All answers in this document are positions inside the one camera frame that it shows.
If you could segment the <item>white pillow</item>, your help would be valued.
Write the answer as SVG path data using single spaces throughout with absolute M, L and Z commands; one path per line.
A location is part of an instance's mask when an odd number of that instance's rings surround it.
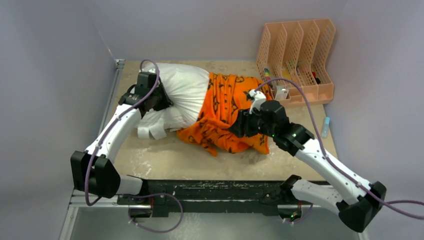
M 203 68 L 179 63 L 157 63 L 161 83 L 173 102 L 163 110 L 151 109 L 139 121 L 140 139 L 160 140 L 169 132 L 192 126 L 203 106 L 210 73 Z

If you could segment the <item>orange patterned pillowcase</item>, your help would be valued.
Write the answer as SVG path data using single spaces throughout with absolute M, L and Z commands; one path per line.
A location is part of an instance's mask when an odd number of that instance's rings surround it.
M 217 156 L 217 149 L 236 154 L 252 148 L 269 154 L 267 136 L 257 134 L 239 138 L 228 130 L 235 123 L 239 110 L 250 108 L 247 93 L 262 83 L 261 79 L 252 76 L 211 72 L 195 123 L 178 130 L 177 137 L 185 143 L 201 146 L 213 156 Z

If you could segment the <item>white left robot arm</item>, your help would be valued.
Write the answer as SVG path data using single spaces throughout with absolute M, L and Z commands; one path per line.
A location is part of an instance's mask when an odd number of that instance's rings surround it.
M 113 161 L 148 111 L 164 110 L 172 104 L 158 74 L 139 72 L 137 82 L 120 97 L 115 113 L 99 136 L 85 150 L 71 155 L 74 189 L 108 199 L 129 195 L 138 205 L 146 203 L 149 191 L 142 186 L 142 179 L 119 174 Z

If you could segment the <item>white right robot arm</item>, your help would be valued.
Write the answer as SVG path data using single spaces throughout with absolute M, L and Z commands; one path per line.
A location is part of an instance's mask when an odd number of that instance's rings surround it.
M 324 187 L 291 175 L 280 186 L 284 202 L 299 200 L 318 205 L 337 214 L 357 233 L 362 233 L 381 210 L 382 204 L 373 195 L 383 199 L 386 187 L 379 181 L 370 183 L 322 149 L 312 132 L 290 122 L 279 102 L 269 100 L 258 108 L 239 110 L 228 130 L 239 138 L 258 134 L 272 138 L 279 149 L 313 168 L 331 185 Z

